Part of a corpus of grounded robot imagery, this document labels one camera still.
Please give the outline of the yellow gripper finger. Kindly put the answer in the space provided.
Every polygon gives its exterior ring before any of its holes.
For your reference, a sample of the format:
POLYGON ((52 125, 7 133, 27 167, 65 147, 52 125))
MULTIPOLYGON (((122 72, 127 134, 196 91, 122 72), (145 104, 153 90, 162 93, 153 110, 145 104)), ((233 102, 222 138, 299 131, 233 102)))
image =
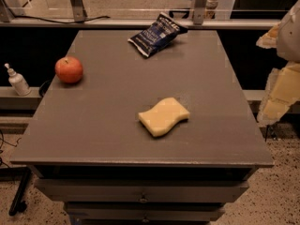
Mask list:
POLYGON ((278 29, 279 24, 274 25, 268 32, 266 32, 263 36, 259 37, 259 39, 256 42, 256 45, 264 49, 276 48, 278 29))
POLYGON ((259 107, 259 125, 273 125, 300 99, 300 64, 288 62, 282 69, 273 68, 268 76, 259 107))

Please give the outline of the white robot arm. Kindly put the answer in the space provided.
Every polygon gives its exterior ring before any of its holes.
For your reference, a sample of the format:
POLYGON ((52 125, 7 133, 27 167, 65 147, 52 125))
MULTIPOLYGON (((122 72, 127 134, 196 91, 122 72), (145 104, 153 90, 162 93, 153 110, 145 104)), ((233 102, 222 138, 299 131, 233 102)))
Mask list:
POLYGON ((300 99, 300 0, 278 24, 259 37, 256 45, 276 49, 277 56, 287 61, 282 69, 273 68, 266 82, 257 115, 259 126, 266 127, 278 122, 300 99))

